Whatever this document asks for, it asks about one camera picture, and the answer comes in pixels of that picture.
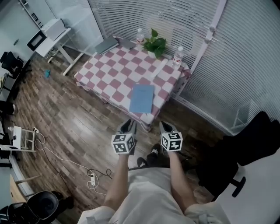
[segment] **wooden floor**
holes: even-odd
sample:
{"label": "wooden floor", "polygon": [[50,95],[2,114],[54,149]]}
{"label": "wooden floor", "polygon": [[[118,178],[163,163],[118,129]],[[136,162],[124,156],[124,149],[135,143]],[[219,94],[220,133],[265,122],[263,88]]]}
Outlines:
{"label": "wooden floor", "polygon": [[[8,117],[5,127],[7,128],[11,123],[26,129],[36,127],[45,136],[44,146],[59,157],[101,172],[105,172],[108,168],[114,172],[118,155],[111,149],[111,136],[117,126],[128,117],[120,110],[104,104],[96,96],[76,86],[74,74],[86,60],[88,56],[83,56],[69,75],[64,77],[61,73],[68,65],[63,59],[57,58],[52,64],[48,64],[46,59],[35,56],[31,62],[33,71],[27,75],[26,83],[20,85],[15,100],[16,113]],[[49,78],[44,77],[46,69],[51,70]],[[201,156],[203,144],[213,146],[223,136],[197,114],[171,100],[164,106],[151,132],[144,132],[138,125],[136,134],[138,143],[135,156],[129,158],[130,168],[136,166],[136,159],[139,156],[145,157],[149,154],[151,146],[159,141],[160,120],[177,126],[184,137],[184,149],[195,159]],[[48,163],[43,151],[20,153],[19,166],[26,177],[43,174],[42,178],[30,182],[35,192],[56,190],[65,196],[73,195],[74,209],[61,214],[59,221],[62,224],[77,223],[81,212],[100,206],[104,196],[96,194],[87,187],[89,177],[84,168],[61,161],[47,150],[46,153],[65,179],[71,193]],[[100,181],[98,190],[105,193],[111,180],[106,176],[97,175]],[[198,186],[195,172],[190,171],[187,176],[199,203],[211,201],[213,197],[209,192]]]}

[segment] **gray laptop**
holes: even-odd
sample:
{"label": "gray laptop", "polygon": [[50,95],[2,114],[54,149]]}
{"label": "gray laptop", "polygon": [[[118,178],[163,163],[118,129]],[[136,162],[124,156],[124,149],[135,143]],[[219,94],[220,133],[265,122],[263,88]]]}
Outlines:
{"label": "gray laptop", "polygon": [[108,52],[109,50],[113,49],[114,47],[116,47],[117,45],[119,45],[117,40],[113,37],[109,37],[109,38],[105,39],[104,41],[102,41],[100,44],[98,44],[95,47],[95,49],[98,54],[104,54],[104,53]]}

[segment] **white cable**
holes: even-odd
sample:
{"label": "white cable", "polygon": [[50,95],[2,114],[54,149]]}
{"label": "white cable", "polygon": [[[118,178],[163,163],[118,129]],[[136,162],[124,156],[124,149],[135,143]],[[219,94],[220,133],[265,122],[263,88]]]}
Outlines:
{"label": "white cable", "polygon": [[78,165],[78,166],[81,166],[81,167],[87,169],[87,171],[91,171],[92,174],[95,176],[95,178],[96,178],[96,180],[97,180],[97,184],[96,184],[93,188],[91,188],[91,187],[88,185],[88,183],[90,183],[91,181],[88,181],[88,182],[87,182],[87,187],[88,187],[89,189],[93,189],[93,190],[94,190],[96,193],[98,193],[98,194],[106,195],[106,194],[103,194],[103,193],[100,193],[100,192],[96,191],[96,188],[99,186],[99,179],[98,179],[97,175],[96,175],[91,169],[89,169],[88,167],[82,166],[81,164],[75,163],[75,162],[73,162],[73,161],[71,161],[71,160],[62,159],[62,158],[60,158],[58,155],[56,155],[54,152],[52,152],[50,149],[48,149],[47,147],[43,147],[42,149],[39,149],[39,148],[37,147],[37,145],[36,145],[36,141],[39,141],[42,145],[45,144],[45,137],[44,137],[43,135],[42,135],[42,137],[43,137],[43,139],[44,139],[44,142],[41,142],[39,139],[36,139],[36,140],[35,140],[35,147],[36,147],[39,151],[42,151],[42,150],[44,150],[44,149],[47,149],[47,150],[50,151],[52,154],[54,154],[58,159],[60,159],[60,160],[62,160],[62,161],[67,161],[67,162],[74,163],[74,164],[76,164],[76,165]]}

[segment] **printer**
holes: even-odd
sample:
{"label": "printer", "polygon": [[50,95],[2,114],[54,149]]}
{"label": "printer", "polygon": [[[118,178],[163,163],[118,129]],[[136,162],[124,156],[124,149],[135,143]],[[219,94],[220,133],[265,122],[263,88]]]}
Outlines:
{"label": "printer", "polygon": [[41,30],[48,38],[54,41],[66,31],[66,28],[62,19],[52,19]]}

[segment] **green object on floor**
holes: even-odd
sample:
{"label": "green object on floor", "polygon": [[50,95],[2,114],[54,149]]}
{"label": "green object on floor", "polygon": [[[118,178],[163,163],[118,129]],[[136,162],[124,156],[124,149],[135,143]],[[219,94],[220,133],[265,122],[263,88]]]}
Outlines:
{"label": "green object on floor", "polygon": [[51,72],[50,70],[46,70],[46,71],[45,71],[45,77],[46,77],[46,78],[49,77],[49,73],[50,73],[50,72]]}

